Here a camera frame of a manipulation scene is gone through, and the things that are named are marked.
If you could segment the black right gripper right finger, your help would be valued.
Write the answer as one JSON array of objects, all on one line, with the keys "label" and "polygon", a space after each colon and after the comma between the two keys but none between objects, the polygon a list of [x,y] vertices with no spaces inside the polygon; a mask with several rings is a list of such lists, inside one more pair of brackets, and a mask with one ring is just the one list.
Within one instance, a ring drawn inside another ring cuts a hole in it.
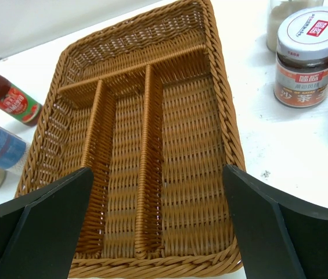
[{"label": "black right gripper right finger", "polygon": [[328,278],[328,208],[234,165],[223,181],[247,278]]}]

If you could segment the red sauce bottle yellow cap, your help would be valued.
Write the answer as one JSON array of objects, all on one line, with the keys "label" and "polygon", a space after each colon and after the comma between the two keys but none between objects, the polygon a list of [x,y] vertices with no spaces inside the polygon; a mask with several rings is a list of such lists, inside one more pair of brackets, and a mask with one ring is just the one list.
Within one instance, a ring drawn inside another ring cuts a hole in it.
[{"label": "red sauce bottle yellow cap", "polygon": [[19,122],[34,127],[38,123],[42,105],[0,75],[0,110]]}]

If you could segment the blue label bead bottle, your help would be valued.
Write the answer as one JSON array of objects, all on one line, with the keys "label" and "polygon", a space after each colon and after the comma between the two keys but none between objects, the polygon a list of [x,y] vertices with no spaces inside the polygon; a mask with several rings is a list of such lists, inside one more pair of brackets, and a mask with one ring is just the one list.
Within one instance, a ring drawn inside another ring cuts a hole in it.
[{"label": "blue label bead bottle", "polygon": [[28,142],[0,128],[0,169],[21,175],[29,149]]}]

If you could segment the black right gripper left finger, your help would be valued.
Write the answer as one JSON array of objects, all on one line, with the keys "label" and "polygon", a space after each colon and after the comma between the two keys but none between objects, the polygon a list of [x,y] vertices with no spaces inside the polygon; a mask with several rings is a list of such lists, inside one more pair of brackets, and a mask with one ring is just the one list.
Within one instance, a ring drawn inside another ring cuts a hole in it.
[{"label": "black right gripper left finger", "polygon": [[0,204],[0,278],[67,278],[93,184],[88,167]]}]

